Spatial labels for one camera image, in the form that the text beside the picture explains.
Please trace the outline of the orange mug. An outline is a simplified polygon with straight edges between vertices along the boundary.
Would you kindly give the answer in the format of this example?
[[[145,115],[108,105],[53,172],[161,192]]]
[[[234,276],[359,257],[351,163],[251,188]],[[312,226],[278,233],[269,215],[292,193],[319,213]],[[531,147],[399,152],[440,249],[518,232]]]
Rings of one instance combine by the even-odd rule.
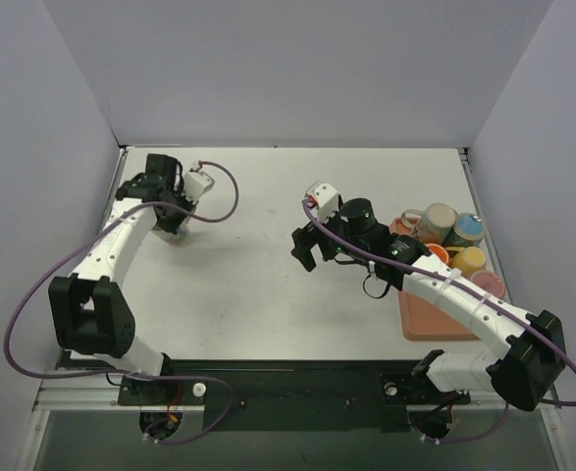
[[[437,243],[426,243],[425,246],[430,250],[431,253],[435,254],[439,257],[439,259],[449,265],[450,263],[450,255],[448,251],[441,245]]]

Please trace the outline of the white patterned mug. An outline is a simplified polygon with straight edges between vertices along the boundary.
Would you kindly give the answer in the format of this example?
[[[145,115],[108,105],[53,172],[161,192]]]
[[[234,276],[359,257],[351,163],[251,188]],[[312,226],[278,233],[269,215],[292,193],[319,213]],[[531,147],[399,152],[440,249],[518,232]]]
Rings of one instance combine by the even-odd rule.
[[[175,229],[173,233],[164,231],[162,228],[154,226],[151,232],[165,242],[176,244],[186,238],[188,234],[188,226],[187,224],[181,224]]]

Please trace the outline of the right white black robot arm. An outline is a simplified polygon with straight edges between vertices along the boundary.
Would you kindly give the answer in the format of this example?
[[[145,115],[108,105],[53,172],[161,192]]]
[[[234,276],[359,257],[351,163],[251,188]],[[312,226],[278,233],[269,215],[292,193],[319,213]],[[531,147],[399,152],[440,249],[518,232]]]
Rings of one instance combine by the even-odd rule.
[[[566,366],[559,319],[548,311],[534,315],[490,294],[449,267],[409,235],[393,235],[372,213],[369,200],[325,205],[304,197],[307,224],[294,230],[292,256],[304,269],[316,267],[312,250],[324,261],[343,255],[388,288],[413,295],[443,311],[480,340],[476,354],[430,351],[415,367],[414,394],[433,401],[443,393],[484,391],[532,411]]]

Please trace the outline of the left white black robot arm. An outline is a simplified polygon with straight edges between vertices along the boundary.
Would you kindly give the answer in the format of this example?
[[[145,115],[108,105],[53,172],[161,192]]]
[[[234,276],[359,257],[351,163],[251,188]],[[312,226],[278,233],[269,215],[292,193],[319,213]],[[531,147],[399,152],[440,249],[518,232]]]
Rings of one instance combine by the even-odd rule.
[[[176,381],[164,372],[166,355],[137,335],[122,285],[146,236],[177,239],[187,214],[213,184],[198,169],[185,171],[174,157],[149,154],[145,170],[116,190],[105,236],[68,277],[56,277],[48,287],[58,344],[118,370],[144,374],[140,391],[156,404],[173,397]]]

